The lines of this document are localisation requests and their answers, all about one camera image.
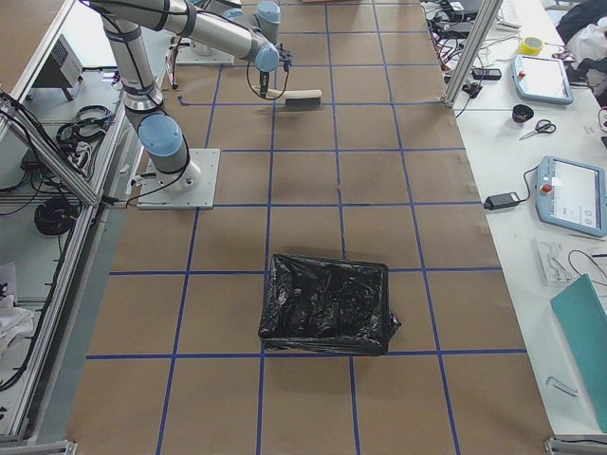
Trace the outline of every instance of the blue joint cap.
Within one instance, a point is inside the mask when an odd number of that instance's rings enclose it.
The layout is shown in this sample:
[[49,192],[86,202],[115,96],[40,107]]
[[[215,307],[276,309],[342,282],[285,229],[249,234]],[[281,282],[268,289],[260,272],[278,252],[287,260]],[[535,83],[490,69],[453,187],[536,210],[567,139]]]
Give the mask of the blue joint cap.
[[271,43],[265,43],[255,57],[255,67],[260,71],[269,73],[276,69],[279,61],[280,55],[276,46]]
[[281,23],[281,9],[274,2],[264,0],[257,5],[257,14],[271,24]]
[[145,118],[139,125],[138,134],[143,147],[154,156],[172,156],[179,152],[183,143],[177,122],[161,114]]
[[235,17],[242,16],[243,14],[244,14],[244,12],[241,9],[232,8],[232,9],[228,9],[226,12],[224,12],[223,16],[226,19],[234,19]]

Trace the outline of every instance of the teal folder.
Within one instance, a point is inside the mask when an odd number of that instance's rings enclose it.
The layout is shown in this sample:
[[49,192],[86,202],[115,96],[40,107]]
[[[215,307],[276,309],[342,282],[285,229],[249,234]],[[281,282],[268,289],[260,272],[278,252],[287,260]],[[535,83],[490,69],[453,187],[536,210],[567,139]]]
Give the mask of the teal folder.
[[550,301],[595,408],[607,432],[607,316],[588,275],[582,275]]

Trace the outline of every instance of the white mounting plate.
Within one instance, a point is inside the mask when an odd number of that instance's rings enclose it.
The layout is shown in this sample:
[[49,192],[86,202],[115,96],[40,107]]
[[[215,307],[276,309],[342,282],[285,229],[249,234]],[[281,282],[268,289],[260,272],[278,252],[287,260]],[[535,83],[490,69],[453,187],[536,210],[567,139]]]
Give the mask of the white mounting plate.
[[[167,190],[156,191],[138,199],[140,209],[211,209],[215,197],[215,184],[219,170],[219,149],[190,149],[190,159],[200,168],[201,180],[198,184],[183,192]],[[155,173],[156,166],[150,161],[147,173]],[[161,188],[155,178],[143,181],[141,192]]]
[[211,55],[198,55],[192,52],[189,47],[182,47],[179,49],[175,64],[181,64],[184,66],[234,64],[234,56],[217,49],[212,49]]

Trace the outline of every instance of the black package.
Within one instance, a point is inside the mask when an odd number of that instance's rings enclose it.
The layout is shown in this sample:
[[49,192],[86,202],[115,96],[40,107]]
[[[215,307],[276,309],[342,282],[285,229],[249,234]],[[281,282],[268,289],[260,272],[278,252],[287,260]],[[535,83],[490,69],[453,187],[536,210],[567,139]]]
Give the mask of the black package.
[[272,257],[259,337],[268,348],[383,355],[400,327],[384,264]]

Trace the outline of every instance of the tablet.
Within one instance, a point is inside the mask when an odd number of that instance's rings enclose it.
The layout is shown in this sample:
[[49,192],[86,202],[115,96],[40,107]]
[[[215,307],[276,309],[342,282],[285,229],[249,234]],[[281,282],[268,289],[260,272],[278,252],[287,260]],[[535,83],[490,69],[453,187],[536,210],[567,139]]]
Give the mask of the tablet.
[[571,104],[573,92],[559,59],[517,55],[512,62],[516,91],[524,100]]
[[605,171],[546,156],[538,167],[536,208],[540,219],[595,237],[607,235]]

